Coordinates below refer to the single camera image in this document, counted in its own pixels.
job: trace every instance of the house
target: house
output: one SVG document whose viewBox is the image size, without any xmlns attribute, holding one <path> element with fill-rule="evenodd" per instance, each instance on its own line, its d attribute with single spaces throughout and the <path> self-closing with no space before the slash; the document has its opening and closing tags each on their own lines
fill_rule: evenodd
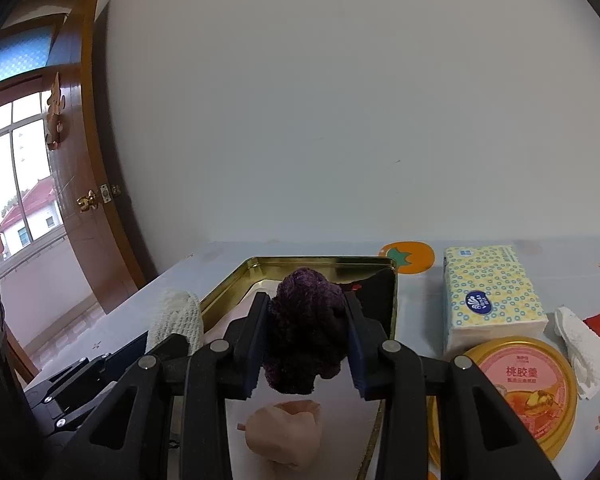
<svg viewBox="0 0 600 480">
<path fill-rule="evenodd" d="M 22 196 L 22 204 L 34 239 L 62 223 L 54 190 L 54 180 L 51 176 L 39 180 L 27 191 Z M 22 211 L 17 204 L 11 207 L 0 222 L 0 232 L 3 235 L 5 251 L 10 254 L 17 253 L 32 241 L 29 239 Z"/>
</svg>

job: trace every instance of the gold lid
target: gold lid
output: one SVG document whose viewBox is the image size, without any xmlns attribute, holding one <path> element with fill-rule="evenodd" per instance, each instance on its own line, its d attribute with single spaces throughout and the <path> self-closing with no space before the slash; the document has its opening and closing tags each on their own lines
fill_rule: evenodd
<svg viewBox="0 0 600 480">
<path fill-rule="evenodd" d="M 515 351 L 514 348 L 518 346 L 523 348 Z M 485 374 L 490 376 L 492 382 L 496 379 L 505 383 L 505 378 L 509 381 L 497 384 L 496 387 L 504 393 L 507 402 L 527 429 L 535 433 L 534 436 L 547 457 L 553 460 L 571 433 L 578 400 L 575 376 L 563 355 L 538 339 L 520 336 L 494 339 L 468 350 L 465 355 L 480 366 L 483 372 L 487 370 Z M 532 359 L 531 364 L 534 366 L 524 366 L 525 359 L 527 362 Z M 503 366 L 499 370 L 491 370 L 500 360 L 506 360 Z M 555 384 L 547 387 L 543 376 L 551 377 L 552 374 Z M 522 389 L 511 389 L 511 386 L 515 388 L 514 385 L 522 386 Z M 440 467 L 440 430 L 435 397 L 429 399 L 427 407 L 429 455 Z"/>
</svg>

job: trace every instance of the tissue box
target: tissue box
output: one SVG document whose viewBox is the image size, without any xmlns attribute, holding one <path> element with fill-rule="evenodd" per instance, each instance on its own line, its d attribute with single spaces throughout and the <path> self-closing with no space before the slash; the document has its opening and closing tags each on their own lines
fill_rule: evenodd
<svg viewBox="0 0 600 480">
<path fill-rule="evenodd" d="M 546 314 L 512 246 L 450 247 L 444 275 L 445 352 L 542 334 Z"/>
</svg>

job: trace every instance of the window sill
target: window sill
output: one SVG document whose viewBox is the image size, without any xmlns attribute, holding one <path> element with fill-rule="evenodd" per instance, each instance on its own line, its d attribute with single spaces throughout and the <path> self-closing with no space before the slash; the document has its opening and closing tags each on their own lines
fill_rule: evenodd
<svg viewBox="0 0 600 480">
<path fill-rule="evenodd" d="M 64 238 L 66 238 L 64 224 L 60 224 L 58 227 L 46 232 L 40 238 L 34 240 L 33 243 L 22 248 L 13 256 L 9 257 L 8 260 L 0 264 L 0 279 L 3 279 L 11 271 L 17 269 L 37 254 L 40 254 L 42 251 L 46 250 L 46 248 L 62 241 Z"/>
</svg>

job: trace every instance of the door lock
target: door lock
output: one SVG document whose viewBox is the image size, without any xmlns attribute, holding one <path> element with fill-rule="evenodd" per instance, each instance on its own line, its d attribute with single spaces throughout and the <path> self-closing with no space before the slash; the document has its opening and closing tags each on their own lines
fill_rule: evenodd
<svg viewBox="0 0 600 480">
<path fill-rule="evenodd" d="M 93 189 L 90 189 L 86 196 L 81 196 L 78 200 L 76 200 L 76 202 L 80 207 L 81 213 L 86 213 L 89 209 L 92 208 L 98 208 L 98 197 L 93 192 Z"/>
</svg>

